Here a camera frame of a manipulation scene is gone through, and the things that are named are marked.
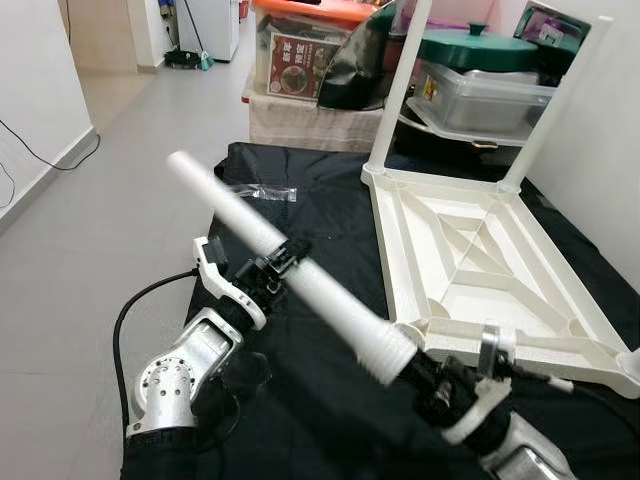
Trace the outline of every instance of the white appliance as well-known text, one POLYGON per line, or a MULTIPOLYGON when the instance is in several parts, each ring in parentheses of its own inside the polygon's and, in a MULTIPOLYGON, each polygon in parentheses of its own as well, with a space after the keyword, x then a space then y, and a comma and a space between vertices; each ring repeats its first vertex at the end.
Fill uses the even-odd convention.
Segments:
POLYGON ((240 0, 176 0, 180 48, 200 53, 185 1, 207 53, 216 60, 231 61, 240 37, 240 0))

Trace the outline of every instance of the green pot lid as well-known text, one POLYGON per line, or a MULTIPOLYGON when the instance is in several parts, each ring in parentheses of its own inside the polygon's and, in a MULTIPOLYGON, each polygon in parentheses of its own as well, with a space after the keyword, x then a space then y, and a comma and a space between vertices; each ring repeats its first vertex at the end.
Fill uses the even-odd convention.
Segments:
POLYGON ((461 70, 523 72, 535 64, 537 45, 518 38, 484 32, 470 23, 464 30, 427 30, 418 58, 461 70))

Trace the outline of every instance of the plastic storage box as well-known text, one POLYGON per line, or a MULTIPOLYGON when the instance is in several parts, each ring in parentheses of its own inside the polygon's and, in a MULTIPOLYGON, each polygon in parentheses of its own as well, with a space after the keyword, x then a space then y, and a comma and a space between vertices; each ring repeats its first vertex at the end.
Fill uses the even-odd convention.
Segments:
POLYGON ((376 7, 347 0, 319 5, 254 0, 258 93, 315 100, 333 55, 376 7))
POLYGON ((532 72, 472 70, 459 74, 421 61, 414 97, 408 105, 442 136, 520 146, 555 92, 555 88, 538 86, 536 81, 532 72))

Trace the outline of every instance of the white plastic tube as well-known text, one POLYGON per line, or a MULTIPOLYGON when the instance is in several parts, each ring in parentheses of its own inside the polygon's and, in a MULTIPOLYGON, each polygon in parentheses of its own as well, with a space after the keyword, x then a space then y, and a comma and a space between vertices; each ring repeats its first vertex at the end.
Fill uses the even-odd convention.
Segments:
MULTIPOLYGON (((173 153, 167 162, 254 253, 268 255, 284 243, 286 237, 281 232, 189 154, 173 153)), ((383 385, 390 384, 415 355, 417 348, 411 340, 371 312, 310 258, 292 269, 286 281, 383 385)))
POLYGON ((416 62, 416 56, 424 34, 424 26, 427 24, 430 10, 431 0, 418 0, 413 17, 411 17, 407 38, 400 54, 400 60, 398 60, 398 68, 393 77, 384 112, 382 112, 382 119, 371 148, 371 155, 369 155, 369 161, 364 167, 373 173, 384 171, 384 162, 387 159, 387 153, 389 153, 393 132, 398 122, 400 109, 404 103, 404 95, 411 79, 411 72, 416 62))
POLYGON ((549 133, 558 128, 562 113, 566 110, 576 86, 582 80, 589 63, 591 63, 595 53, 600 48, 612 21, 609 17, 598 17, 595 21, 584 44, 580 47, 578 55, 576 55, 571 67, 569 67, 569 71, 562 79, 557 92, 553 95, 551 102, 545 108, 531 135, 529 135, 527 143, 520 150, 504 179, 498 182, 501 190, 508 193, 520 191, 522 180, 524 180, 531 165, 538 157, 542 146, 549 137, 549 133))

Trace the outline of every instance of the black tablecloth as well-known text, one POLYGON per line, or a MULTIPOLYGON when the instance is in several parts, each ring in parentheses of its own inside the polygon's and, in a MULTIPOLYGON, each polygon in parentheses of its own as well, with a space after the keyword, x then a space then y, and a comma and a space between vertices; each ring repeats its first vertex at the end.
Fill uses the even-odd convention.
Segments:
MULTIPOLYGON (((297 189, 296 202, 247 201, 290 238, 313 243, 313 258, 382 317, 387 306, 369 192, 360 182, 367 156, 233 144, 224 163, 229 184, 297 189)), ((392 157, 399 169, 495 181, 503 169, 392 157)), ((631 349, 639 346, 640 300, 598 250, 529 183, 522 198, 631 349)), ((251 252, 214 218, 235 272, 251 252)), ((196 285, 189 316, 207 305, 196 285)), ((475 457, 452 448, 411 410, 412 391, 383 388, 352 352, 293 294, 247 348, 264 353, 273 378, 244 402, 225 444, 225 479, 486 479, 475 457)), ((638 403, 593 387, 638 424, 638 403)), ((581 480, 640 478, 638 445, 594 404, 543 387, 516 384, 513 403, 562 448, 581 480)), ((215 478, 216 451, 200 456, 199 478, 215 478)))

